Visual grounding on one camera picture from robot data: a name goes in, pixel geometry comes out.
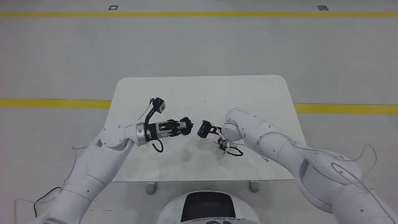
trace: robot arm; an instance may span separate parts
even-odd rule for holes
[[[152,104],[144,123],[102,129],[76,161],[59,196],[31,224],[79,224],[92,201],[112,182],[134,145],[190,133],[193,124],[187,117],[149,124],[154,112],[161,113],[165,108],[160,98],[152,100]]]
[[[303,146],[276,128],[241,109],[230,110],[221,132],[230,141],[245,145],[285,167],[305,198],[332,213],[338,223],[397,223],[397,215],[361,182],[357,163],[334,152]]]

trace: floor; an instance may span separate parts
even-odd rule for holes
[[[397,12],[398,0],[0,0],[2,12]],[[395,17],[0,17],[0,98],[110,100],[124,77],[279,74],[294,103],[398,104]],[[71,146],[87,144],[108,110],[0,108],[0,223],[13,202],[60,185]],[[366,182],[398,211],[398,116],[299,114],[307,144],[357,156],[377,151]],[[371,166],[366,154],[364,167]],[[336,223],[294,181],[113,183],[82,223],[155,223],[192,190],[222,190],[250,203],[263,223]],[[34,217],[17,202],[18,223]]]

